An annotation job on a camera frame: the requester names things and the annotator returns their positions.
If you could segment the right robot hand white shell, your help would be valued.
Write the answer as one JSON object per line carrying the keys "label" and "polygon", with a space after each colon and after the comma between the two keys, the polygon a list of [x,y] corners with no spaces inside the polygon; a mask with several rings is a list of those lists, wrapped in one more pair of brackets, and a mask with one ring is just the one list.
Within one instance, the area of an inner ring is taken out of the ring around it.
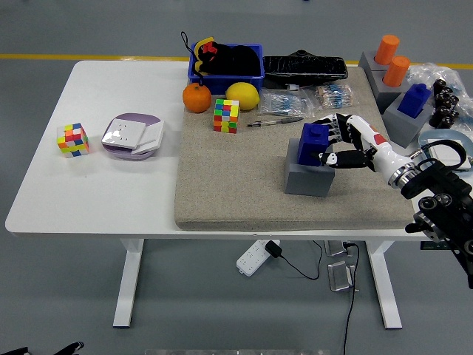
{"label": "right robot hand white shell", "polygon": [[328,127],[328,143],[351,143],[351,151],[320,153],[318,159],[324,166],[335,169],[367,167],[382,175],[387,183],[401,172],[414,166],[408,157],[396,153],[388,140],[358,115],[327,115],[314,121]]}

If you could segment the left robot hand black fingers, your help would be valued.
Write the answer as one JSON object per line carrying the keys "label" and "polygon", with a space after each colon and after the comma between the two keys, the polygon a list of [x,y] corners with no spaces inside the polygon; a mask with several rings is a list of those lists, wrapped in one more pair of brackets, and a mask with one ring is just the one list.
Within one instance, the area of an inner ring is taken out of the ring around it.
{"label": "left robot hand black fingers", "polygon": [[[55,355],[73,355],[73,354],[76,354],[76,352],[82,349],[83,347],[84,347],[84,343],[82,341],[77,341],[57,351]],[[30,354],[31,352],[29,351],[29,348],[23,347],[23,348],[17,348],[17,349],[5,352],[2,355],[30,355]]]}

